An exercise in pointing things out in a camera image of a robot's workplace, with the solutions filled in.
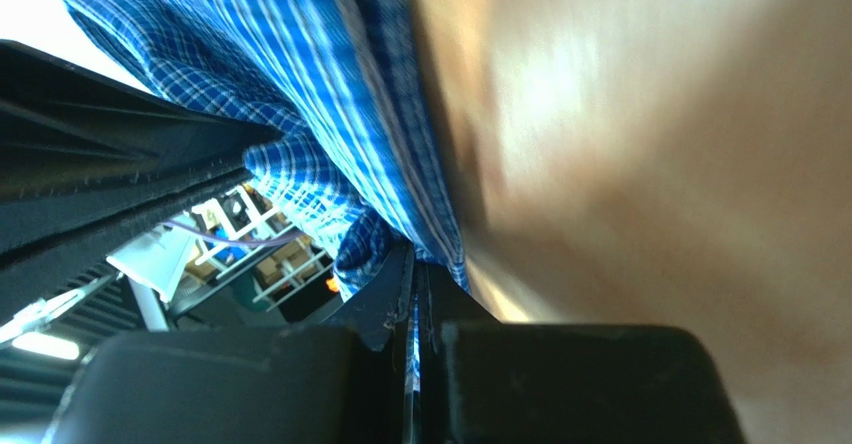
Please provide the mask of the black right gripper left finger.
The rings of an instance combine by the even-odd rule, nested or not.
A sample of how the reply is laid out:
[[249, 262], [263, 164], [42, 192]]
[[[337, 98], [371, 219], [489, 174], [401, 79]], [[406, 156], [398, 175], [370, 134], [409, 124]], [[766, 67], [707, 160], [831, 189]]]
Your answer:
[[47, 443], [407, 443], [414, 259], [319, 323], [133, 332], [83, 362]]

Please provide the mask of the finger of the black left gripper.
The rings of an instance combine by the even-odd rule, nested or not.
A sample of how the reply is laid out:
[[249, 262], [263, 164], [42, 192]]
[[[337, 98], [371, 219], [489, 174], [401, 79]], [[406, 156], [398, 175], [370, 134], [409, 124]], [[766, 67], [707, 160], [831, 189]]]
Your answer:
[[142, 180], [116, 189], [17, 200], [1, 206], [1, 321], [102, 262], [116, 248], [191, 205], [248, 179], [218, 176]]
[[68, 61], [1, 43], [1, 194], [43, 197], [242, 170], [271, 126], [192, 111]]

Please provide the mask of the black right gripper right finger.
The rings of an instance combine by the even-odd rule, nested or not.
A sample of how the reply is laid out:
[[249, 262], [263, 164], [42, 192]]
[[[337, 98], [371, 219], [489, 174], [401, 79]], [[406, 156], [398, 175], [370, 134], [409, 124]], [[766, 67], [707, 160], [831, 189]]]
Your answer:
[[417, 269], [426, 443], [741, 443], [715, 363], [676, 327], [502, 323]]

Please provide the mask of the blue checked long sleeve shirt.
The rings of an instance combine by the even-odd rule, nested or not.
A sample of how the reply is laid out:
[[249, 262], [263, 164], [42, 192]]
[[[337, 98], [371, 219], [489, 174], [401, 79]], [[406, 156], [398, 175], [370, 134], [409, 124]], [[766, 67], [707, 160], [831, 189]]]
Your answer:
[[95, 45], [155, 95], [280, 131], [245, 153], [245, 167], [331, 253], [344, 303], [395, 247], [412, 248], [406, 395], [426, 443], [417, 269], [438, 266], [469, 286], [409, 0], [64, 1]]

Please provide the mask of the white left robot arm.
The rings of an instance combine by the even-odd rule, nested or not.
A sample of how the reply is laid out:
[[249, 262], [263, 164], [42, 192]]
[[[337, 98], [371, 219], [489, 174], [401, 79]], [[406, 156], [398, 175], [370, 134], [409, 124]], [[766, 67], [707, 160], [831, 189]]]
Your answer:
[[245, 151], [277, 137], [3, 41], [2, 319], [100, 263], [170, 300], [190, 237], [154, 231], [245, 182]]

